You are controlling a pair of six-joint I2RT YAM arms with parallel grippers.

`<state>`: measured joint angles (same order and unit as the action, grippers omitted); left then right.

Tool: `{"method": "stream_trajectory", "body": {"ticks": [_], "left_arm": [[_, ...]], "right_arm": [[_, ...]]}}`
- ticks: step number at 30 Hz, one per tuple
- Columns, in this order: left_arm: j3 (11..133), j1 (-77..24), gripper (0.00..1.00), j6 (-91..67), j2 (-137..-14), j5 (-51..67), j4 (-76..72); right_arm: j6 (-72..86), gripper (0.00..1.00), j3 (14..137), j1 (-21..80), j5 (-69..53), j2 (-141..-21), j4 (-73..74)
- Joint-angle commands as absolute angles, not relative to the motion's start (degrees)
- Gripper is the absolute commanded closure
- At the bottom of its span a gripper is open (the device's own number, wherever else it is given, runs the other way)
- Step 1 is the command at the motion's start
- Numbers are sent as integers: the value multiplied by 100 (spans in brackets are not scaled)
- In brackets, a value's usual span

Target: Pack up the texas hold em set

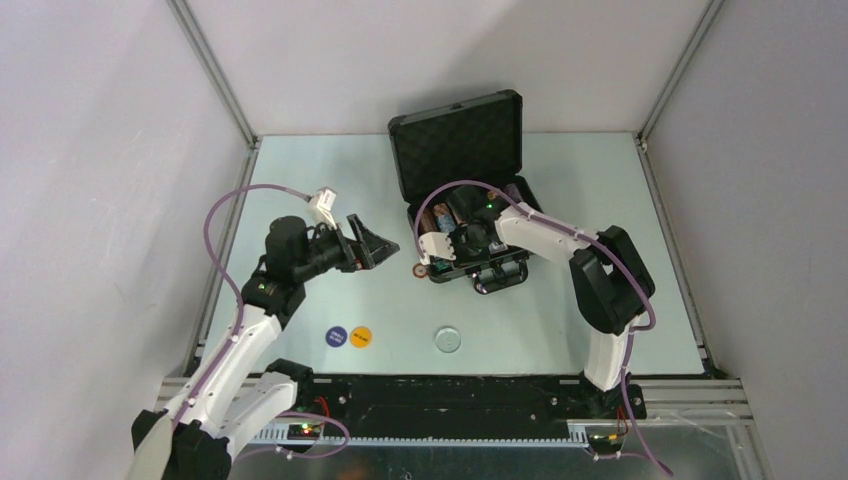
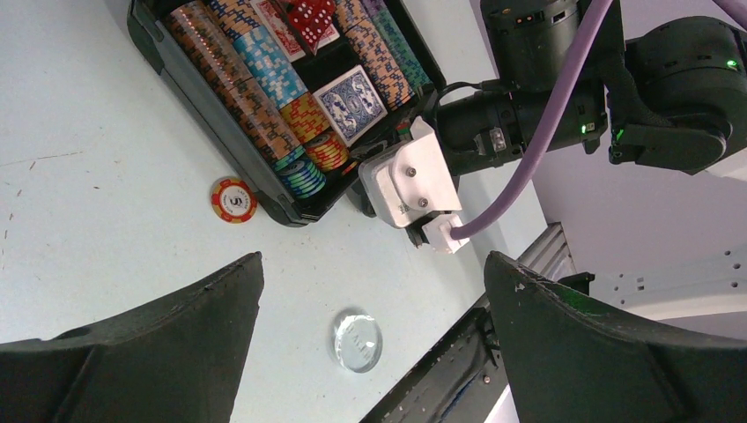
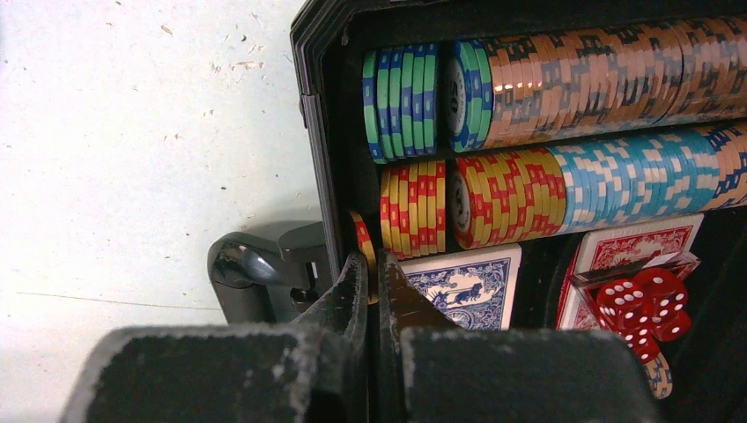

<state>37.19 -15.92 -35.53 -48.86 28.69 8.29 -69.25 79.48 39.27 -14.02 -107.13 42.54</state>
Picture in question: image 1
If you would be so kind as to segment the orange poker chip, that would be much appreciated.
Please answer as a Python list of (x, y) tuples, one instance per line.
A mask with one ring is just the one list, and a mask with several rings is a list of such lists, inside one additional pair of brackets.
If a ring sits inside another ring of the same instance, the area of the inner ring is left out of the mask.
[(429, 275), (428, 267), (420, 263), (413, 266), (412, 273), (416, 278), (426, 278)]

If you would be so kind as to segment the black poker case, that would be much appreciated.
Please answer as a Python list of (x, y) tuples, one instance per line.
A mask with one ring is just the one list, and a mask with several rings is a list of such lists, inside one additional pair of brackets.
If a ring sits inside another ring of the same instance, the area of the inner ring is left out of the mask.
[[(540, 207), (520, 174), (522, 107), (518, 92), (501, 90), (388, 122), (400, 193), (408, 205), (409, 224), (418, 234), (441, 232), (432, 209), (447, 207), (449, 193), (465, 183), (506, 196), (504, 186), (515, 183), (523, 202)], [(449, 211), (457, 226), (457, 218)], [(529, 275), (530, 252), (503, 246), (504, 250), (478, 262), (433, 258), (426, 265), (427, 278), (443, 284), (467, 276), (482, 295), (523, 283)]]

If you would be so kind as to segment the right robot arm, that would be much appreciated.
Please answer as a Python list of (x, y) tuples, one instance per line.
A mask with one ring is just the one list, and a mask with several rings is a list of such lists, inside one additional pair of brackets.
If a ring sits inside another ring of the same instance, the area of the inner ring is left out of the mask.
[(590, 384), (581, 402), (593, 417), (610, 416), (622, 403), (617, 386), (629, 372), (635, 334), (656, 325), (650, 302), (655, 283), (629, 234), (618, 226), (583, 230), (469, 183), (451, 191), (446, 204), (461, 223), (449, 236), (457, 256), (499, 243), (569, 270), (578, 310), (590, 328), (582, 371)]

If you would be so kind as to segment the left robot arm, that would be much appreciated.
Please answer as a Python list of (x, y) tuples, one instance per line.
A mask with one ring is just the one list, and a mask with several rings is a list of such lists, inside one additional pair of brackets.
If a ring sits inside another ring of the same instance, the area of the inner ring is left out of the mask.
[(372, 270), (399, 251), (357, 215), (348, 222), (350, 238), (340, 227), (310, 227), (297, 216), (270, 224), (265, 252), (238, 291), (225, 336), (162, 409), (143, 410), (134, 420), (128, 478), (226, 479), (247, 443), (273, 419), (312, 411), (316, 390), (304, 365), (278, 360), (250, 391), (238, 391), (305, 300), (308, 281), (330, 270)]

